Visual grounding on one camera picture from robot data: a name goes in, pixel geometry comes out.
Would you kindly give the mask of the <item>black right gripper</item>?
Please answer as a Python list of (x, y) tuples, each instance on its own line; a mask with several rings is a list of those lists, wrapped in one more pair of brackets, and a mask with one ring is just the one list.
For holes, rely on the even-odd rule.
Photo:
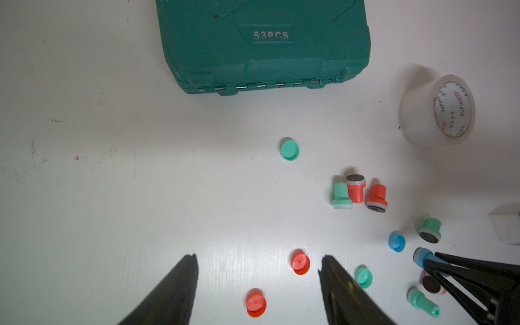
[(435, 253), (425, 271), (477, 324), (519, 324), (519, 266)]

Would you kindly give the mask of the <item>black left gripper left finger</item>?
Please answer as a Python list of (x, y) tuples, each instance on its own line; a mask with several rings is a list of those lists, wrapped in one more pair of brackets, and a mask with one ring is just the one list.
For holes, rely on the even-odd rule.
[(198, 277), (196, 255), (185, 255), (119, 324), (188, 324)]

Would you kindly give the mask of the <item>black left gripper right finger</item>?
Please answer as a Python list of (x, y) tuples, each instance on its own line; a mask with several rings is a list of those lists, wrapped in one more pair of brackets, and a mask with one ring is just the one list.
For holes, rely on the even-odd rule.
[(329, 324), (394, 323), (333, 256), (322, 258), (318, 274)]

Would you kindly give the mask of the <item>blue stamp cap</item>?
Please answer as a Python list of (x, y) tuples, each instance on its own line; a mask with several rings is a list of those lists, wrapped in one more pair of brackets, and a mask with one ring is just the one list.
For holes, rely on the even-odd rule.
[(406, 247), (406, 239), (399, 231), (393, 231), (388, 239), (389, 248), (396, 253), (401, 253)]

